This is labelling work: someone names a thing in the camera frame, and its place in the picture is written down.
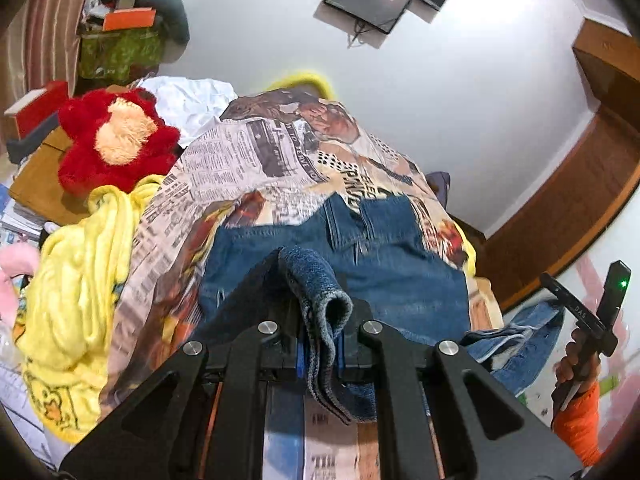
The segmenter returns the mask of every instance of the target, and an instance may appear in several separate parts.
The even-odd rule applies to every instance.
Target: white cloth
[[[213,127],[220,122],[229,102],[238,98],[230,83],[215,79],[163,75],[145,79],[138,87],[156,96],[158,115],[180,130],[178,144],[183,148],[204,133],[205,124]]]

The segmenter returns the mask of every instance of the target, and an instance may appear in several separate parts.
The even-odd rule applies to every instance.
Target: folded denim
[[[300,226],[218,230],[200,287],[205,321],[194,337],[230,342],[293,301],[305,328],[299,372],[311,394],[346,423],[375,420],[372,385],[342,384],[335,372],[350,295],[413,341],[464,342],[487,365],[506,357],[492,373],[513,393],[540,373],[562,325],[562,310],[546,304],[504,329],[469,332],[465,278],[424,249],[407,198],[363,200],[357,215],[333,195]]]

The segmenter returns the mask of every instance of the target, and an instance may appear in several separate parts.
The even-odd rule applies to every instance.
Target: orange box
[[[104,17],[102,30],[120,30],[121,28],[151,27],[154,24],[156,10],[151,7],[118,9]]]

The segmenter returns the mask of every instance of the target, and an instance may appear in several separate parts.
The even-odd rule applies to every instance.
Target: orange sleeve
[[[578,399],[572,400],[564,412],[559,412],[553,430],[571,447],[585,467],[600,459],[598,449],[598,399],[600,385],[596,383]]]

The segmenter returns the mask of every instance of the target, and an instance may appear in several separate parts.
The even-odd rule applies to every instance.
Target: hand
[[[574,378],[572,367],[578,364],[578,353],[584,344],[586,334],[579,328],[576,328],[571,332],[571,337],[573,341],[569,342],[566,346],[566,356],[556,365],[556,379],[558,380],[556,386]],[[600,374],[600,357],[598,354],[593,354],[588,364],[590,365],[589,376],[582,383],[582,386],[580,386],[578,390],[579,394],[588,392],[595,381],[598,380],[598,375]]]

